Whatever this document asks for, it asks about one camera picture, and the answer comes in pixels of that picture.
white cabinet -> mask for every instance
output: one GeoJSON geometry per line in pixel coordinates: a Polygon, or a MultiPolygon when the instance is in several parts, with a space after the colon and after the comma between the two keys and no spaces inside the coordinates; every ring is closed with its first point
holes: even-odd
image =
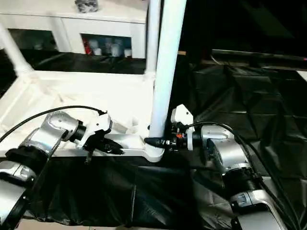
{"type": "Polygon", "coordinates": [[[133,58],[145,58],[148,0],[98,0],[79,13],[74,0],[1,0],[0,21],[10,29],[50,31],[61,52],[85,53],[82,36],[130,40],[133,58]]]}
{"type": "Polygon", "coordinates": [[[9,29],[50,31],[60,52],[71,51],[63,22],[59,17],[0,14],[0,21],[9,29]]]}
{"type": "Polygon", "coordinates": [[[63,18],[73,53],[85,54],[82,34],[131,38],[133,58],[145,58],[145,24],[63,18]]]}

red object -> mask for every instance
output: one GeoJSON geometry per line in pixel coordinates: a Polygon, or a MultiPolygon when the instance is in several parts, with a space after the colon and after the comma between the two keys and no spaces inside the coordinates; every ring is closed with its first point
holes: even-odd
{"type": "Polygon", "coordinates": [[[84,50],[85,50],[85,53],[88,54],[88,55],[91,55],[93,52],[90,48],[90,45],[88,44],[87,40],[85,38],[82,38],[83,40],[83,45],[84,45],[84,50]]]}

metal rod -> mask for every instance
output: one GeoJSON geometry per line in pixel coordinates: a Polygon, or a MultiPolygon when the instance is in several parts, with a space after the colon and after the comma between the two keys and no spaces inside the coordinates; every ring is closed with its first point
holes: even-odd
{"type": "Polygon", "coordinates": [[[1,22],[0,22],[0,40],[2,41],[4,50],[9,56],[11,62],[13,63],[14,70],[18,75],[20,75],[20,73],[33,71],[31,65],[26,62],[23,55],[21,54],[10,32],[6,28],[4,28],[1,22]]]}
{"type": "Polygon", "coordinates": [[[150,137],[162,137],[164,134],[186,2],[187,0],[164,2],[150,137]]]}
{"type": "Polygon", "coordinates": [[[160,9],[161,0],[150,0],[148,17],[146,73],[155,73],[157,68],[160,30],[160,9]]]}

black cable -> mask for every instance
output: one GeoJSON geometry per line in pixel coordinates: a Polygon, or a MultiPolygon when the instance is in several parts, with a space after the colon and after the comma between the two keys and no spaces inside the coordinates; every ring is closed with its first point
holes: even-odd
{"type": "MultiPolygon", "coordinates": [[[[238,133],[236,133],[232,128],[230,128],[229,126],[227,126],[225,124],[222,124],[222,123],[218,123],[218,122],[200,121],[200,122],[193,123],[191,125],[186,125],[186,126],[184,126],[184,129],[188,129],[190,127],[195,127],[195,126],[202,126],[202,125],[220,126],[220,127],[223,127],[224,129],[228,130],[229,132],[231,132],[239,140],[239,144],[242,145],[244,151],[248,155],[249,163],[255,169],[255,165],[253,164],[253,161],[251,160],[251,154],[250,154],[250,152],[249,152],[249,150],[247,148],[247,144],[246,144],[247,142],[238,133]]],[[[293,208],[289,198],[283,192],[283,188],[281,186],[281,183],[280,183],[279,179],[273,175],[273,173],[271,172],[269,167],[266,165],[266,163],[260,157],[260,154],[255,149],[255,147],[252,146],[250,143],[248,143],[248,146],[250,146],[251,149],[255,152],[256,156],[259,158],[259,160],[262,163],[262,165],[264,166],[265,170],[268,172],[269,176],[271,177],[271,179],[273,180],[274,184],[276,185],[276,188],[279,190],[279,193],[283,196],[283,199],[285,200],[285,202],[287,203],[288,207],[290,208],[291,216],[293,216],[295,218],[295,221],[293,221],[293,219],[290,216],[287,216],[289,218],[290,222],[292,223],[293,226],[295,226],[295,229],[301,230],[300,223],[299,223],[298,217],[296,215],[296,212],[295,212],[295,210],[294,210],[294,208],[293,208]]],[[[274,196],[274,194],[268,189],[268,187],[264,184],[263,181],[261,181],[261,185],[262,186],[264,185],[263,188],[266,190],[266,192],[268,192],[270,194],[270,196],[272,196],[272,198],[274,199],[276,204],[277,205],[281,205],[281,202],[278,200],[278,198],[276,196],[274,196]]]]}
{"type": "Polygon", "coordinates": [[[39,116],[42,116],[42,115],[45,115],[45,114],[48,114],[48,113],[52,113],[52,112],[55,112],[55,111],[58,111],[58,110],[62,110],[62,109],[72,109],[72,108],[82,108],[82,109],[90,109],[90,110],[94,110],[94,111],[97,111],[99,115],[103,115],[105,114],[105,112],[99,110],[99,109],[96,109],[96,108],[93,108],[93,107],[89,107],[89,106],[84,106],[84,105],[68,105],[68,106],[63,106],[63,107],[58,107],[58,108],[54,108],[54,109],[49,109],[49,110],[46,110],[46,111],[43,111],[41,113],[38,113],[34,116],[31,116],[25,120],[23,120],[22,122],[20,122],[19,124],[15,125],[13,128],[11,128],[9,131],[7,131],[1,138],[0,138],[0,143],[9,135],[11,134],[12,132],[14,132],[16,129],[18,129],[20,126],[23,126],[25,123],[39,117],[39,116]]]}

robotic arm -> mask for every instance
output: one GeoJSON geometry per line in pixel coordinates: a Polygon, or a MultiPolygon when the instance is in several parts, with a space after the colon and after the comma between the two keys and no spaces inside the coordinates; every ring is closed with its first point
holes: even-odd
{"type": "MultiPolygon", "coordinates": [[[[87,126],[62,111],[47,115],[42,126],[35,129],[17,149],[6,153],[0,162],[0,230],[13,230],[26,211],[32,190],[47,161],[61,141],[71,141],[77,148],[112,155],[122,155],[122,146],[105,138],[111,131],[108,114],[100,115],[87,126]]],[[[224,127],[204,125],[200,131],[190,128],[177,131],[170,139],[146,138],[145,142],[159,148],[193,146],[205,148],[224,181],[232,210],[238,214],[232,220],[235,230],[286,230],[270,196],[262,189],[242,147],[224,127]]]]}
{"type": "Polygon", "coordinates": [[[0,162],[0,230],[15,229],[26,211],[37,178],[61,141],[69,140],[77,148],[89,151],[87,161],[95,149],[122,154],[119,144],[104,138],[111,127],[108,114],[83,126],[81,121],[57,111],[48,114],[42,126],[17,149],[9,150],[7,159],[0,162]]]}
{"type": "Polygon", "coordinates": [[[202,147],[206,158],[215,163],[224,182],[227,199],[237,217],[231,221],[234,230],[286,230],[286,226],[268,193],[261,187],[241,145],[229,130],[217,125],[203,125],[199,131],[191,127],[180,133],[177,129],[168,139],[145,138],[158,148],[202,147]]]}

